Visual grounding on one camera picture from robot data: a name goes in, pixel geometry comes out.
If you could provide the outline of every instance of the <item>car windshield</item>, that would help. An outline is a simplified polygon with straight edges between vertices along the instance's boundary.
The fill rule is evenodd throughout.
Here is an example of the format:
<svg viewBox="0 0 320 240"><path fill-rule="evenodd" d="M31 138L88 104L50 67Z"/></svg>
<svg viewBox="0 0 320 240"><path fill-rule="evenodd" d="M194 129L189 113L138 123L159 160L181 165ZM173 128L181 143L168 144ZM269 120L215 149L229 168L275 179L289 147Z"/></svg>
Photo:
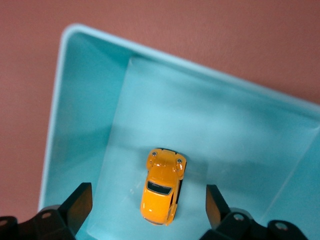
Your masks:
<svg viewBox="0 0 320 240"><path fill-rule="evenodd" d="M152 181L148 181L147 188L152 192L155 192L157 194L163 194L163 195L169 195L172 189L171 187L161 186Z"/></svg>

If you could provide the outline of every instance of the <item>yellow toy car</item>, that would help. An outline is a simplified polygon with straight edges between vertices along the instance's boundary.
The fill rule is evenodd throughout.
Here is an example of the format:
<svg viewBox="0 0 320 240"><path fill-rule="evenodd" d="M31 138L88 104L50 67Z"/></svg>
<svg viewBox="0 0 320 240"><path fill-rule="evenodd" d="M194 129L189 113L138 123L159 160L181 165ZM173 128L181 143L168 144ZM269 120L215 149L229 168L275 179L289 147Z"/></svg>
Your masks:
<svg viewBox="0 0 320 240"><path fill-rule="evenodd" d="M144 184L140 211L154 225L169 225L174 220L187 160L181 154L153 149L147 158L148 175Z"/></svg>

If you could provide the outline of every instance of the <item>blue bin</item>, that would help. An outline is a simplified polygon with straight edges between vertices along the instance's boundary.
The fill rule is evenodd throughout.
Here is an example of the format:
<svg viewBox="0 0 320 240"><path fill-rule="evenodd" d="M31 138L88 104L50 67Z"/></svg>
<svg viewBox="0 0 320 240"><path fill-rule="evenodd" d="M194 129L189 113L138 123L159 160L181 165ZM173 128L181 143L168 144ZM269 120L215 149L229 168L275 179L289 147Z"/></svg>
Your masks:
<svg viewBox="0 0 320 240"><path fill-rule="evenodd" d="M61 39L39 209L91 182L77 239L199 239L206 184L260 224L320 229L320 106L83 26ZM151 149L187 156L173 223L140 213Z"/></svg>

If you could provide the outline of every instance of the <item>toy car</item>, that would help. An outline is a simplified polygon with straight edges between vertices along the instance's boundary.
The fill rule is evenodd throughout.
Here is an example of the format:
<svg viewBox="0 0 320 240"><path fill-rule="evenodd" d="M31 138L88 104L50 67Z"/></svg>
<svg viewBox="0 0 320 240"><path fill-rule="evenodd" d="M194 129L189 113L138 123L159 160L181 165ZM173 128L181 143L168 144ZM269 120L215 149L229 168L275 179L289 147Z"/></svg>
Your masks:
<svg viewBox="0 0 320 240"><path fill-rule="evenodd" d="M149 153L146 161L148 174L140 205L144 219L154 225L172 223L186 164L184 156L169 149L156 148Z"/></svg>

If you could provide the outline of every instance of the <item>brown surface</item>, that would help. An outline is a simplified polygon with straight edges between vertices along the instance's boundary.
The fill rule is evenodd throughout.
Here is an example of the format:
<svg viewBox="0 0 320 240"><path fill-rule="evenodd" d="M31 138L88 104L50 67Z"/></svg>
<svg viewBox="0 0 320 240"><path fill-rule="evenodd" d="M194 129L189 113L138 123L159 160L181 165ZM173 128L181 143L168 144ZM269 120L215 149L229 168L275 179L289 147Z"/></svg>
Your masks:
<svg viewBox="0 0 320 240"><path fill-rule="evenodd" d="M62 30L85 25L320 104L320 2L1 1L0 216L37 212Z"/></svg>

